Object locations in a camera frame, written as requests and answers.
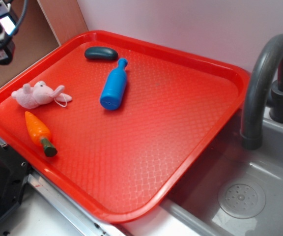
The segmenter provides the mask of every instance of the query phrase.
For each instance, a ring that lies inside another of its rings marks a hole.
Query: toy rabbit
[[[48,87],[45,82],[39,81],[33,87],[24,84],[22,88],[12,92],[12,97],[24,108],[33,109],[40,105],[48,104],[53,100],[62,107],[67,106],[67,102],[72,101],[72,97],[63,93],[65,87],[60,85],[56,90]]]

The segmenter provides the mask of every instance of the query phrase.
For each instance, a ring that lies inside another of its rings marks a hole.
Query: blue bottle
[[[110,72],[100,97],[100,104],[108,110],[119,108],[127,84],[125,67],[128,62],[120,58],[117,63],[118,67]]]

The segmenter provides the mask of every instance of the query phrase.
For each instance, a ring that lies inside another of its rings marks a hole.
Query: orange carrot
[[[31,140],[38,146],[43,146],[46,156],[57,154],[57,149],[51,144],[51,132],[48,127],[31,112],[25,112],[26,126]]]

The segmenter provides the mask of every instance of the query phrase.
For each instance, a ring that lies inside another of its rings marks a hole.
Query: gray faucet
[[[278,70],[278,79],[273,81]],[[265,106],[271,107],[272,120],[283,123],[283,34],[265,45],[253,69],[241,119],[242,146],[257,149],[262,145]]]

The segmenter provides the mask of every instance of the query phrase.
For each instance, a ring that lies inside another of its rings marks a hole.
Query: sink
[[[245,150],[238,111],[169,192],[164,208],[201,235],[283,235],[283,125]]]

